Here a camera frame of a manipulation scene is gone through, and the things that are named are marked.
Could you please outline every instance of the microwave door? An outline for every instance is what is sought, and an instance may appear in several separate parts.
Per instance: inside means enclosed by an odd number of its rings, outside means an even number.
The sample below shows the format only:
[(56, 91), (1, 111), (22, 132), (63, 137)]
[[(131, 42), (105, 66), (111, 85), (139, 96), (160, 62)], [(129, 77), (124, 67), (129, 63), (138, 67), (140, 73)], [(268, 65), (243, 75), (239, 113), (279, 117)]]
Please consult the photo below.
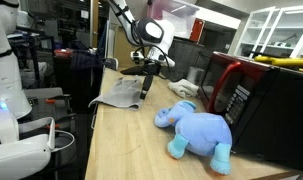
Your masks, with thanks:
[(240, 67), (241, 62), (234, 62), (231, 63), (223, 72), (222, 76), (215, 85), (211, 98), (209, 100), (207, 108), (209, 113), (219, 114), (223, 109), (226, 108), (229, 102), (229, 97), (226, 97), (223, 91), (228, 91), (229, 87), (225, 87), (224, 85), (226, 85), (227, 81), (230, 80), (229, 78), (231, 74), (239, 70)]

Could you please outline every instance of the white cabinet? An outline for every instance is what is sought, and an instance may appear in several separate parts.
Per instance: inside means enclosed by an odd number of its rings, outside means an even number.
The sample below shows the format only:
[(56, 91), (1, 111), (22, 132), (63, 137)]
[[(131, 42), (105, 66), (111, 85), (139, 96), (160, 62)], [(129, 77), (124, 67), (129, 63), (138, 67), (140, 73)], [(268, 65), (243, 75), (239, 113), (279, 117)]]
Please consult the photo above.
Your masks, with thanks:
[(231, 54), (252, 58), (252, 51), (300, 57), (303, 54), (303, 6), (270, 7), (252, 12)]

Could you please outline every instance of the stuffed animal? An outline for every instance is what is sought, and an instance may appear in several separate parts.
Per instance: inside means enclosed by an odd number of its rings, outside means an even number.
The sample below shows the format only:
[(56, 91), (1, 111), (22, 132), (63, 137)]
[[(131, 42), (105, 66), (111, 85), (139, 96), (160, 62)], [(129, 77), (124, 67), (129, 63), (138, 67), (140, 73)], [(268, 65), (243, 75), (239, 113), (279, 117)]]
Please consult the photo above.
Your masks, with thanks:
[(175, 126), (176, 135), (168, 143), (168, 151), (176, 159), (183, 156), (185, 149), (200, 156), (213, 156), (210, 167), (220, 174), (229, 174), (232, 145), (229, 126), (222, 116), (194, 113), (195, 109), (196, 105), (191, 101), (179, 101), (156, 114), (158, 127)]

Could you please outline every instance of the wooden countertop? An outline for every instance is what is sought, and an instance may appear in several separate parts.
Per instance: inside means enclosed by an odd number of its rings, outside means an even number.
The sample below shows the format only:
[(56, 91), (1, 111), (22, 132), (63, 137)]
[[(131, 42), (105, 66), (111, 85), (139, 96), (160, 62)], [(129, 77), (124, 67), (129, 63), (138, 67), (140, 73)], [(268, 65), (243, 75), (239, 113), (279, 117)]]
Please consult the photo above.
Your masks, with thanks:
[[(105, 70), (101, 93), (111, 89), (120, 72)], [(231, 155), (231, 174), (221, 176), (209, 167), (210, 157), (201, 157), (188, 151), (176, 160), (166, 150), (175, 135), (174, 128), (160, 129), (154, 116), (163, 107), (171, 107), (182, 100), (168, 89), (168, 80), (154, 77), (147, 97), (138, 111), (124, 110), (100, 104), (87, 165), (87, 180), (207, 180), (252, 179), (286, 172), (271, 163), (251, 157)], [(200, 100), (196, 112), (204, 112)]]

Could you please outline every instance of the black microwave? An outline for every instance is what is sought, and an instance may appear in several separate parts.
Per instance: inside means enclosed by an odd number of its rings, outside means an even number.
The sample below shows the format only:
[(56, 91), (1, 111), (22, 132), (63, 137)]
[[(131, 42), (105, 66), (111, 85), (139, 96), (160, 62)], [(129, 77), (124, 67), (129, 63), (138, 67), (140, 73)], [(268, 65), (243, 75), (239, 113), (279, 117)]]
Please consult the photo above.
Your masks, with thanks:
[(303, 170), (303, 73), (214, 52), (199, 88), (232, 150)]

